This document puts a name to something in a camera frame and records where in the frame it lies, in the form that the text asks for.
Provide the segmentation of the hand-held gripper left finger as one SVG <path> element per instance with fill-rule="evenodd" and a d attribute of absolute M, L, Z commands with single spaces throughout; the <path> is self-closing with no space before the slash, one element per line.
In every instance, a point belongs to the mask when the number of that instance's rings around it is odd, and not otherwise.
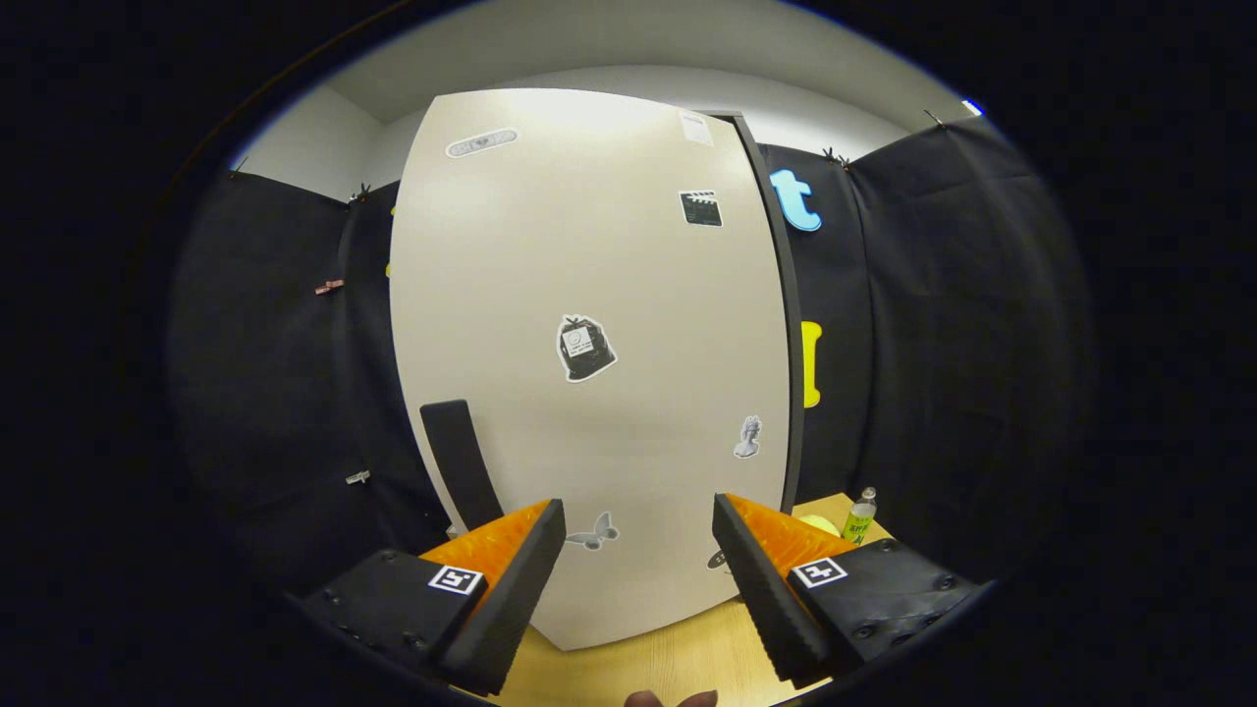
<path fill-rule="evenodd" d="M 395 679 L 498 694 L 566 533 L 563 502 L 544 499 L 420 555 L 382 548 L 302 596 L 300 614 Z"/>

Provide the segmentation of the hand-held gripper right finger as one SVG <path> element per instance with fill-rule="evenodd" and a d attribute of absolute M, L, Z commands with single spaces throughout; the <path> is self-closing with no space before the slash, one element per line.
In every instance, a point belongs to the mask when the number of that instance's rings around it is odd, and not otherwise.
<path fill-rule="evenodd" d="M 985 596 L 897 540 L 854 545 L 737 494 L 714 497 L 711 532 L 776 676 L 797 688 L 866 681 Z"/>

